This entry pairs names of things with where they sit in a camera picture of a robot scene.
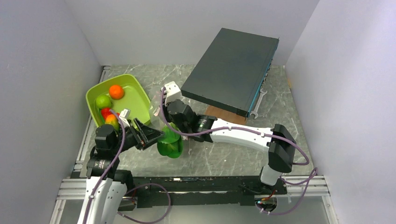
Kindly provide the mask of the white green toy bok choy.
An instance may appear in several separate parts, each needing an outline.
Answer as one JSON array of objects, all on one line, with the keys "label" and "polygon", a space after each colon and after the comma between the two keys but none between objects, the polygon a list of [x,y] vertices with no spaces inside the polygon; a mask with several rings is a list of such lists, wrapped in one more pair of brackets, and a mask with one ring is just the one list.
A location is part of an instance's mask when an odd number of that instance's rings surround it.
[{"label": "white green toy bok choy", "polygon": [[162,131],[165,135],[157,142],[159,154],[173,159],[178,158],[184,149],[182,136],[170,130],[166,125],[162,128]]}]

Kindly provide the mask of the clear pink zip top bag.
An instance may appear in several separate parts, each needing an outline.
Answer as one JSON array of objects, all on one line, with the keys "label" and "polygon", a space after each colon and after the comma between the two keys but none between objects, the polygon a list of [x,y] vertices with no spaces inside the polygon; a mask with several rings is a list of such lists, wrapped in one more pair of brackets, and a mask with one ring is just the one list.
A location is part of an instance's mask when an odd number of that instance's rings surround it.
[{"label": "clear pink zip top bag", "polygon": [[161,99],[161,88],[154,87],[149,91],[148,94],[151,99],[149,105],[149,115],[151,125],[157,129],[162,130],[165,126],[160,115],[160,99]]}]

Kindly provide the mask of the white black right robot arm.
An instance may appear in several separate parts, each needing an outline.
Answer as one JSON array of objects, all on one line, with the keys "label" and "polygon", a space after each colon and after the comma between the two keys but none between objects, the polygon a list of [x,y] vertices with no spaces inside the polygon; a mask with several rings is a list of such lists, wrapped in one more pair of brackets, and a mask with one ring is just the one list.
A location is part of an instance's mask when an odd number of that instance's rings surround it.
[{"label": "white black right robot arm", "polygon": [[266,153],[267,165],[261,169],[257,187],[270,193],[284,173],[292,170],[297,144],[280,124],[273,128],[257,128],[234,124],[220,118],[197,115],[181,100],[162,104],[161,119],[173,132],[198,142],[223,142],[256,149]]}]

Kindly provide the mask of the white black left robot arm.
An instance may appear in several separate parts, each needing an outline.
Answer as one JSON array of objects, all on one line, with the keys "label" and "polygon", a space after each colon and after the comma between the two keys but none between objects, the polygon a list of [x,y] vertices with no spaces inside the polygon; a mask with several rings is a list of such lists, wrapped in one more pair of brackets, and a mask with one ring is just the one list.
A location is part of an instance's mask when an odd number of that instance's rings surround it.
[{"label": "white black left robot arm", "polygon": [[86,165],[86,187],[79,224],[111,224],[118,214],[124,196],[135,190],[129,170],[118,169],[119,155],[135,147],[146,149],[165,135],[163,131],[150,128],[134,119],[136,128],[115,125],[99,126],[95,133],[95,146]]}]

